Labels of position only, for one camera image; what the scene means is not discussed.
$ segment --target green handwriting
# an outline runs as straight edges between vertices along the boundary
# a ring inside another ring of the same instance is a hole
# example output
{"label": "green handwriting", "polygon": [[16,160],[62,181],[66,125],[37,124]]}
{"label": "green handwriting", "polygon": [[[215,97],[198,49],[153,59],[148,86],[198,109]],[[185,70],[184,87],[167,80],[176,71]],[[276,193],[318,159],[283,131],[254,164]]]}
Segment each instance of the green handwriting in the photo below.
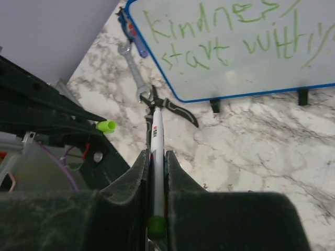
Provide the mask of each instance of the green handwriting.
{"label": "green handwriting", "polygon": [[173,54],[170,55],[170,57],[171,58],[176,58],[177,65],[179,65],[178,56],[181,56],[183,54],[182,53],[176,53],[176,49],[174,48],[174,44],[171,44],[171,49],[172,49]]}
{"label": "green handwriting", "polygon": [[284,58],[285,59],[290,59],[293,56],[288,56],[287,55],[287,46],[289,44],[293,44],[293,40],[291,40],[290,42],[287,41],[287,26],[284,27],[284,42],[280,43],[279,39],[278,39],[278,34],[277,34],[277,29],[273,30],[273,36],[274,36],[274,41],[276,44],[276,51],[277,51],[277,57],[280,59],[281,58],[281,52],[280,52],[280,47],[283,46],[284,47]]}
{"label": "green handwriting", "polygon": [[309,39],[308,39],[308,46],[307,46],[307,53],[310,54],[312,51],[312,41],[313,41],[313,37],[314,37],[314,33],[311,33],[309,35]]}
{"label": "green handwriting", "polygon": [[215,9],[215,12],[214,12],[214,16],[213,16],[213,24],[214,24],[214,27],[217,26],[217,14],[218,14],[218,11],[219,10],[222,10],[225,15],[226,15],[226,19],[227,19],[227,22],[228,22],[228,26],[229,26],[229,29],[232,30],[232,23],[231,23],[231,20],[230,20],[230,16],[229,16],[229,13],[228,11],[226,10],[226,8],[224,7],[219,7],[219,8],[216,8]]}
{"label": "green handwriting", "polygon": [[321,44],[319,45],[319,48],[318,50],[314,53],[314,55],[303,65],[303,67],[301,67],[301,69],[307,67],[318,55],[319,53],[322,51],[322,48],[323,46],[325,45],[328,37],[329,37],[329,33],[335,28],[335,24],[333,24],[332,26],[330,26],[328,28],[328,30],[326,31],[322,41],[321,41]]}
{"label": "green handwriting", "polygon": [[205,66],[204,64],[201,64],[195,56],[193,56],[194,64],[191,64],[191,63],[189,62],[189,58],[188,58],[188,56],[189,56],[190,53],[193,54],[193,51],[188,51],[188,52],[186,53],[186,64],[188,64],[189,66],[191,66],[191,67],[193,67],[193,68],[197,68],[197,66],[199,65],[199,66],[201,66],[202,68],[205,68],[205,69],[207,69],[207,70],[210,69],[208,66]]}
{"label": "green handwriting", "polygon": [[184,24],[183,26],[182,25],[179,25],[179,29],[180,29],[180,32],[181,32],[181,34],[182,34],[182,38],[185,38],[185,29],[186,28],[189,28],[189,30],[190,30],[190,32],[191,32],[191,34],[192,34],[192,37],[193,38],[195,38],[195,33],[194,33],[194,30],[193,30],[193,27],[192,27],[192,25],[190,24],[190,23],[186,23],[186,24]]}
{"label": "green handwriting", "polygon": [[216,53],[216,58],[221,62],[221,64],[228,66],[228,60],[223,60],[220,55],[219,55],[219,49],[227,49],[230,46],[220,46],[219,45],[219,38],[215,37],[215,47],[213,48],[215,50]]}
{"label": "green handwriting", "polygon": [[173,66],[173,64],[171,64],[171,62],[169,61],[169,60],[167,60],[166,58],[166,53],[164,53],[164,55],[163,55],[163,57],[162,57],[162,60],[164,60],[166,63],[168,63],[169,64],[169,71],[171,70],[171,68],[172,68],[172,66]]}
{"label": "green handwriting", "polygon": [[253,43],[253,47],[251,48],[249,43],[244,39],[243,43],[245,44],[245,46],[247,46],[247,49],[249,51],[250,54],[254,53],[256,51],[256,42]]}
{"label": "green handwriting", "polygon": [[164,34],[164,33],[160,32],[160,31],[157,31],[156,29],[154,29],[154,25],[156,23],[160,22],[159,19],[156,19],[154,22],[151,22],[150,19],[149,19],[149,15],[148,15],[149,13],[146,10],[144,10],[143,12],[144,12],[144,15],[146,16],[146,20],[147,20],[147,22],[149,24],[151,33],[152,33],[153,38],[154,38],[154,40],[155,40],[156,43],[159,43],[159,41],[158,41],[158,39],[156,37],[156,34],[159,34],[159,35],[164,36],[166,38],[170,38],[171,37],[170,35]]}
{"label": "green handwriting", "polygon": [[176,33],[174,32],[174,28],[173,28],[173,21],[171,19],[169,19],[169,22],[170,22],[171,34],[172,34],[174,39],[177,39]]}
{"label": "green handwriting", "polygon": [[298,11],[297,9],[294,10],[293,13],[293,52],[296,53],[298,50],[298,42],[299,38],[306,34],[298,34]]}
{"label": "green handwriting", "polygon": [[265,11],[262,12],[261,16],[255,19],[250,19],[250,20],[245,20],[244,16],[242,15],[242,13],[246,10],[248,10],[249,8],[252,7],[252,4],[233,4],[232,6],[232,12],[239,17],[239,21],[240,22],[256,22],[259,21],[261,19],[266,20],[266,13],[278,9],[279,8],[279,4],[277,3],[268,3],[265,0],[262,0],[262,4],[266,5],[266,6],[273,6],[272,8],[269,8]]}
{"label": "green handwriting", "polygon": [[[266,31],[266,47],[263,45],[260,39],[260,35],[256,36],[256,42],[258,46],[261,48],[262,51],[268,51],[271,46],[271,38],[270,38],[270,31]],[[253,42],[252,48],[250,47],[249,43],[246,41],[246,39],[243,40],[243,43],[247,47],[250,54],[254,53],[256,51],[256,42]]]}
{"label": "green handwriting", "polygon": [[319,37],[322,37],[322,23],[318,23]]}
{"label": "green handwriting", "polygon": [[203,48],[205,50],[207,59],[210,60],[210,56],[211,56],[211,41],[208,41],[208,46],[204,46],[202,44],[199,44],[199,47]]}
{"label": "green handwriting", "polygon": [[210,28],[207,22],[207,17],[206,17],[206,13],[205,13],[205,9],[204,9],[204,4],[203,3],[199,3],[199,9],[200,9],[200,19],[197,22],[198,25],[198,29],[201,32],[204,28],[206,28],[207,32],[210,32]]}
{"label": "green handwriting", "polygon": [[256,40],[262,51],[268,51],[270,49],[271,41],[270,41],[270,32],[268,30],[266,31],[266,41],[267,41],[266,48],[263,46],[260,40],[260,35],[256,37]]}
{"label": "green handwriting", "polygon": [[298,3],[300,3],[301,0],[296,0],[296,2],[290,7],[288,8],[287,11],[285,11],[283,14],[281,14],[279,17],[283,17],[285,16],[286,14],[288,14]]}

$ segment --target screw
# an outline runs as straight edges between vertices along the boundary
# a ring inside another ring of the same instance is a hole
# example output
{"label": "screw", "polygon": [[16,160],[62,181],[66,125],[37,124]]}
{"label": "screw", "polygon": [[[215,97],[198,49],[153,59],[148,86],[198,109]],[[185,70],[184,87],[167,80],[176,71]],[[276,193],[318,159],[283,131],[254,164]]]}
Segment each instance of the screw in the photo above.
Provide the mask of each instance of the screw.
{"label": "screw", "polygon": [[96,162],[96,163],[100,162],[102,159],[103,159],[103,153],[102,153],[102,152],[96,152],[96,153],[93,155],[93,160],[94,160],[94,162]]}

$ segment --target white marble surface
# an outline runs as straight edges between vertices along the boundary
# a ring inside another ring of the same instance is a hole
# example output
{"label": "white marble surface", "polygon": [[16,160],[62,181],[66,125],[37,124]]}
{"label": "white marble surface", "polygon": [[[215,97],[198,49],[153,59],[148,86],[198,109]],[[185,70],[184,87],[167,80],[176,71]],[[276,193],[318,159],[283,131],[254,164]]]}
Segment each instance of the white marble surface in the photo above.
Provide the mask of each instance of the white marble surface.
{"label": "white marble surface", "polygon": [[[146,147],[145,104],[117,43],[126,41],[113,13],[75,71],[68,87],[83,107],[118,129],[108,138],[129,165]],[[199,128],[163,111],[165,147],[210,191],[277,191],[296,206],[313,250],[335,250],[335,88],[310,92],[310,106],[296,93],[221,102],[179,103],[151,58],[135,61],[160,97],[190,110]]]}

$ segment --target blue whiteboard frame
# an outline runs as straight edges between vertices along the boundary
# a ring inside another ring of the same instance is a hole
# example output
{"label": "blue whiteboard frame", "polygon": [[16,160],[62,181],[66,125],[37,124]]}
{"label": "blue whiteboard frame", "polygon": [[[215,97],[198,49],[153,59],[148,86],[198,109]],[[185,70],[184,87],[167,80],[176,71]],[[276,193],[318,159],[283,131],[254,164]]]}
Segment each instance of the blue whiteboard frame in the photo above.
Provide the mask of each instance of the blue whiteboard frame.
{"label": "blue whiteboard frame", "polygon": [[321,84],[321,85],[310,85],[310,86],[301,86],[301,87],[293,87],[293,88],[286,88],[286,89],[278,89],[278,90],[268,90],[265,92],[256,92],[256,93],[244,93],[244,94],[237,94],[237,95],[230,95],[230,96],[221,96],[221,97],[213,97],[213,98],[203,98],[203,99],[194,99],[194,100],[182,100],[178,97],[178,95],[176,94],[175,90],[172,88],[169,80],[166,78],[163,70],[161,69],[157,59],[155,58],[154,54],[152,53],[152,51],[150,50],[150,47],[148,46],[148,44],[146,43],[144,37],[142,36],[142,34],[140,33],[136,23],[134,22],[134,20],[131,18],[131,15],[129,13],[129,6],[133,3],[136,2],[137,0],[128,0],[128,2],[126,3],[126,7],[125,7],[125,11],[127,16],[130,18],[132,24],[134,25],[137,34],[140,36],[140,38],[142,39],[144,45],[147,47],[152,59],[154,60],[156,66],[158,67],[159,71],[161,72],[161,74],[163,75],[164,80],[166,81],[167,85],[169,86],[169,88],[171,89],[173,95],[176,97],[176,99],[180,102],[183,103],[192,103],[192,102],[201,102],[201,101],[208,101],[211,99],[226,99],[226,98],[238,98],[238,97],[247,97],[247,96],[255,96],[255,95],[264,95],[264,94],[271,94],[271,93],[285,93],[285,92],[292,92],[292,91],[297,91],[301,88],[308,88],[308,89],[316,89],[316,88],[325,88],[325,87],[332,87],[335,86],[335,83],[330,83],[330,84]]}

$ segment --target pliers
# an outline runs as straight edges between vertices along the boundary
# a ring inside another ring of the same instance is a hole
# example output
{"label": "pliers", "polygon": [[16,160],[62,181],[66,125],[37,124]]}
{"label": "pliers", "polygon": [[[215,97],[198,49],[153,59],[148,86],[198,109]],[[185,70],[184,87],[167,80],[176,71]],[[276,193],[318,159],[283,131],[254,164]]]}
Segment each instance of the pliers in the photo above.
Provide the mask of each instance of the pliers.
{"label": "pliers", "polygon": [[155,111],[156,107],[159,108],[166,108],[167,110],[187,119],[189,122],[191,122],[195,127],[199,127],[198,121],[195,118],[195,116],[188,110],[176,106],[173,104],[168,98],[161,99],[158,97],[156,87],[154,85],[151,85],[152,88],[152,101],[147,100],[141,95],[141,101],[143,101],[148,107],[149,107],[149,113],[144,118],[146,119],[147,123],[147,148],[150,149],[151,145],[151,129],[152,129],[152,122],[153,122],[153,113]]}

